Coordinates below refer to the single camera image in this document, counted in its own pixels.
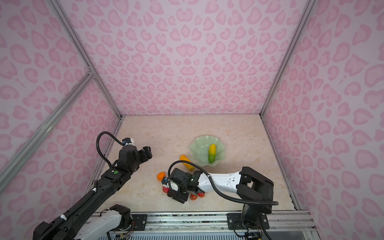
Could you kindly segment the yellow fake corn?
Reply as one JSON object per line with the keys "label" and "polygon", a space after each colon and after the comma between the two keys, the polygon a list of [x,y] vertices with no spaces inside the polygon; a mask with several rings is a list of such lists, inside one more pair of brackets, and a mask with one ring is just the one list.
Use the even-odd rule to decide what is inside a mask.
{"label": "yellow fake corn", "polygon": [[180,156],[180,161],[183,161],[183,165],[189,170],[189,171],[193,171],[195,169],[194,166],[190,165],[190,160],[189,158],[187,158],[185,155],[181,155]]}

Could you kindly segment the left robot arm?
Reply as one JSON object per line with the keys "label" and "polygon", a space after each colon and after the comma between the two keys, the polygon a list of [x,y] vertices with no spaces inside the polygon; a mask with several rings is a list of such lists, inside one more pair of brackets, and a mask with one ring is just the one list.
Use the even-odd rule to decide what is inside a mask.
{"label": "left robot arm", "polygon": [[153,157],[150,147],[138,150],[126,145],[119,152],[119,158],[107,169],[93,188],[70,209],[51,223],[42,222],[33,233],[34,240],[73,240],[92,214],[122,186],[143,164]]}

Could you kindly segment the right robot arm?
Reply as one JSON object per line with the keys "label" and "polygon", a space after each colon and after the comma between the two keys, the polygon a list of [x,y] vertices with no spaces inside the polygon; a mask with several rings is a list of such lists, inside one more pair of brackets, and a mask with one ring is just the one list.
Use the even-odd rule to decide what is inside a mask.
{"label": "right robot arm", "polygon": [[273,200],[273,181],[250,167],[230,174],[210,174],[201,169],[187,173],[175,168],[160,180],[168,197],[181,204],[194,197],[202,198],[207,192],[242,204],[241,213],[227,215],[229,230],[268,230],[267,216],[278,205]]}

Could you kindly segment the fake orange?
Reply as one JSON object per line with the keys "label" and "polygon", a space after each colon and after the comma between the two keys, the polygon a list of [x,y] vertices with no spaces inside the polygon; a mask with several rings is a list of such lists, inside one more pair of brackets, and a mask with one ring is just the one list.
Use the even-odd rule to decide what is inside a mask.
{"label": "fake orange", "polygon": [[165,172],[160,172],[157,175],[157,180],[161,182],[163,180],[163,178],[165,178],[165,177],[166,177],[166,173]]}

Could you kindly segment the fake strawberry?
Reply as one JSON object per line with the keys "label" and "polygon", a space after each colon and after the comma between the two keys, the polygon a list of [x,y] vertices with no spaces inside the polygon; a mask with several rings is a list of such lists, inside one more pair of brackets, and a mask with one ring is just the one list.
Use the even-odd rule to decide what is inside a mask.
{"label": "fake strawberry", "polygon": [[169,189],[168,187],[164,187],[164,186],[163,186],[163,192],[164,192],[164,193],[168,193],[169,190],[170,190],[170,189]]}

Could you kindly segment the green yellow fake mango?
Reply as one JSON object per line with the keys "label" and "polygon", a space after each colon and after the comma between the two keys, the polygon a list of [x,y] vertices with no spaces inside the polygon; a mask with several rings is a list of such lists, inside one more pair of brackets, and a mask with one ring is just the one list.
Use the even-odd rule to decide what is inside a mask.
{"label": "green yellow fake mango", "polygon": [[216,160],[216,156],[217,156],[217,147],[215,144],[211,144],[208,152],[209,163],[213,163]]}

